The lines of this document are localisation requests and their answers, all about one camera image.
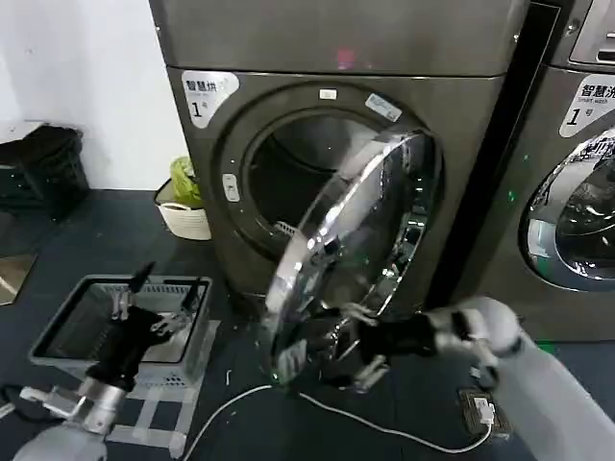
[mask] gray plastic basket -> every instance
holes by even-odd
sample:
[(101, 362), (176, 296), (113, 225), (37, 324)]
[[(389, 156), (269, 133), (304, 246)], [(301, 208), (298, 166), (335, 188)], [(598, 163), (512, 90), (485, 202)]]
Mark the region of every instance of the gray plastic basket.
[[(33, 363), (53, 366), (78, 379), (97, 361), (109, 331), (112, 295), (127, 286), (130, 277), (87, 276), (62, 304), (58, 314), (35, 342)], [(150, 276), (135, 295), (139, 307), (161, 315), (178, 312), (194, 278)], [(203, 356), (209, 321), (210, 279), (201, 279), (193, 306), (192, 321), (165, 344), (150, 348), (139, 366), (136, 387), (185, 388), (196, 382), (205, 369)]]

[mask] black plastic crate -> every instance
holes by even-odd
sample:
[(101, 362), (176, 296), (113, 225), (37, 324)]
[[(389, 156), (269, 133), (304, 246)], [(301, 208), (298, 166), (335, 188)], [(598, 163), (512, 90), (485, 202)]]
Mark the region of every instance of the black plastic crate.
[(49, 125), (0, 145), (0, 210), (65, 217), (89, 191), (81, 150), (80, 132)]

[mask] laundry basket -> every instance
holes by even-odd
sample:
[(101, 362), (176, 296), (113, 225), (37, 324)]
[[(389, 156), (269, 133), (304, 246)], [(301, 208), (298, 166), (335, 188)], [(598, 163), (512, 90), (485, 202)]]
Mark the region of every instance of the laundry basket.
[(210, 240), (208, 217), (204, 208), (175, 202), (173, 184), (167, 181), (156, 193), (154, 199), (162, 219), (171, 232), (181, 238), (190, 240)]
[[(30, 359), (59, 368), (77, 379), (96, 363), (109, 333), (112, 297), (127, 288), (130, 277), (88, 276), (82, 279), (38, 338)], [(136, 305), (162, 316), (181, 309), (194, 278), (150, 276), (135, 294)], [(151, 347), (139, 365), (137, 388), (190, 387), (207, 362), (201, 353), (209, 323), (207, 299), (211, 281), (201, 279), (189, 324), (164, 344)]]

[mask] dark blue floor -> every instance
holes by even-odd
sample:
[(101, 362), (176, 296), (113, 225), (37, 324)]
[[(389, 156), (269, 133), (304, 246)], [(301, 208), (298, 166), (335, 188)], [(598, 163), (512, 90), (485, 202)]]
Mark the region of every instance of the dark blue floor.
[[(3, 221), (0, 218), (0, 231)], [(189, 242), (171, 235), (145, 192), (95, 192), (59, 225), (40, 216), (21, 216), (0, 239), (0, 255), (39, 254), (17, 303), (0, 307), (0, 377), (41, 388), (69, 387), (74, 381), (51, 368), (28, 362), (29, 348), (58, 310), (72, 287), (88, 274), (130, 274), (144, 262), (158, 262), (156, 273), (206, 276), (214, 280), (212, 317), (222, 320), (193, 420), (192, 433), (224, 401), (250, 387), (266, 383), (259, 368), (255, 329), (231, 309), (210, 243)], [(615, 346), (567, 345), (557, 354), (585, 384), (609, 415), (615, 415)], [(226, 374), (232, 370), (230, 385)], [(457, 391), (471, 387), (468, 367), (458, 360), (409, 357), (397, 360), (393, 371), (365, 396), (319, 388), (312, 395), (352, 411), (377, 424), (411, 432), (447, 447), (462, 447), (472, 439), (463, 427)], [(163, 420), (164, 410), (157, 414)], [(38, 428), (13, 417), (0, 422), (0, 459), (12, 455)], [(110, 461), (141, 457), (169, 459), (168, 450), (109, 444)], [(193, 460), (269, 461), (331, 459), (387, 461), (450, 459), (411, 442), (376, 433), (325, 413), (283, 391), (266, 391), (239, 402), (214, 424)], [(514, 436), (492, 440), (464, 460), (531, 460)]]

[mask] dryer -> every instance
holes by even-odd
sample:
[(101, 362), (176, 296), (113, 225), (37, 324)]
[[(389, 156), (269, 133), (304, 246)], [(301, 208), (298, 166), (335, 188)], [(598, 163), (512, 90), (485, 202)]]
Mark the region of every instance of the dryer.
[(453, 300), (507, 303), (532, 337), (612, 340), (615, 5), (575, 2), (552, 43)]
[(396, 298), (420, 307), (527, 1), (151, 5), (230, 287), (262, 300), (289, 236), (337, 167), (370, 142), (378, 151), (383, 131), (420, 129), (433, 140), (420, 149), (430, 146), (426, 158), (442, 168), (414, 184), (434, 206), (412, 224), (421, 243)]

